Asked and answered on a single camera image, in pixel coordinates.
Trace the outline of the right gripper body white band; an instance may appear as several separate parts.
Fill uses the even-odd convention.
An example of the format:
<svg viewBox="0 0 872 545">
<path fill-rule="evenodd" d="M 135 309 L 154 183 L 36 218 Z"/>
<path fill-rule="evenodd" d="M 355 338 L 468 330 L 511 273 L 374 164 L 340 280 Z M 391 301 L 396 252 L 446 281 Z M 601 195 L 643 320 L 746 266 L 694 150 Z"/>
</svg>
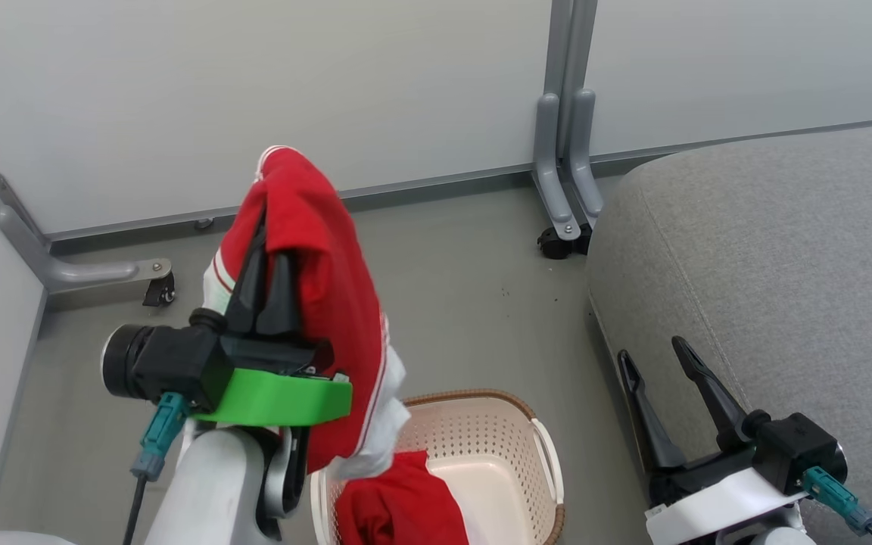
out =
<svg viewBox="0 0 872 545">
<path fill-rule="evenodd" d="M 648 472 L 645 528 L 654 544 L 807 544 L 799 503 L 753 468 L 755 450 L 719 452 Z"/>
</svg>

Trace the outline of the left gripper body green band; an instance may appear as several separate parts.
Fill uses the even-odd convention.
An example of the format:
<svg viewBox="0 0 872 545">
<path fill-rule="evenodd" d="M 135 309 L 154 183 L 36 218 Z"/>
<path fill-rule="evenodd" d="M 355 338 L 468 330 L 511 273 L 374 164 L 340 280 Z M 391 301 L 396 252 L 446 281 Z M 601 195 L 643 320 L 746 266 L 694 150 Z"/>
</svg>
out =
<svg viewBox="0 0 872 545">
<path fill-rule="evenodd" d="M 353 384 L 330 368 L 326 339 L 221 335 L 196 356 L 201 420 L 253 427 L 312 427 L 350 414 Z"/>
</svg>

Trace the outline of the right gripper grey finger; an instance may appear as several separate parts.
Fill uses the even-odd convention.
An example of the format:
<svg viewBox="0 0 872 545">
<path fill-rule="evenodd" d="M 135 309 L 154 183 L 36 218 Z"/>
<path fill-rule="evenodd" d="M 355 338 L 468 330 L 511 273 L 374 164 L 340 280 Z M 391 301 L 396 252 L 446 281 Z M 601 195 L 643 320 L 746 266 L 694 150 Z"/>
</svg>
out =
<svg viewBox="0 0 872 545">
<path fill-rule="evenodd" d="M 754 450 L 754 442 L 742 431 L 746 413 L 702 358 L 682 337 L 672 337 L 671 346 L 689 380 L 695 383 L 705 401 L 709 416 L 716 428 L 716 443 L 721 452 Z"/>
<path fill-rule="evenodd" d="M 687 462 L 672 442 L 645 393 L 645 381 L 627 350 L 617 353 L 617 368 L 639 443 L 641 462 L 648 472 L 672 472 Z"/>
</svg>

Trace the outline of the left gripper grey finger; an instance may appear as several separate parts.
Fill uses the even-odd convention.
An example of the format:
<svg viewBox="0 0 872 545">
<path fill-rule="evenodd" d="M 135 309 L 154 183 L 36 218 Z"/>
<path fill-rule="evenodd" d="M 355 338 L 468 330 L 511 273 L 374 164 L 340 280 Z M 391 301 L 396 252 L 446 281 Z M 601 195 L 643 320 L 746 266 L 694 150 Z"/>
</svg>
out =
<svg viewBox="0 0 872 545">
<path fill-rule="evenodd" d="M 257 334 L 264 337 L 298 337 L 304 330 L 298 294 L 297 256 L 277 253 L 264 308 L 257 315 Z"/>
<path fill-rule="evenodd" d="M 229 299 L 226 311 L 229 334 L 248 335 L 255 331 L 257 314 L 266 301 L 266 267 L 266 220 L 262 216 L 257 221 Z"/>
</svg>

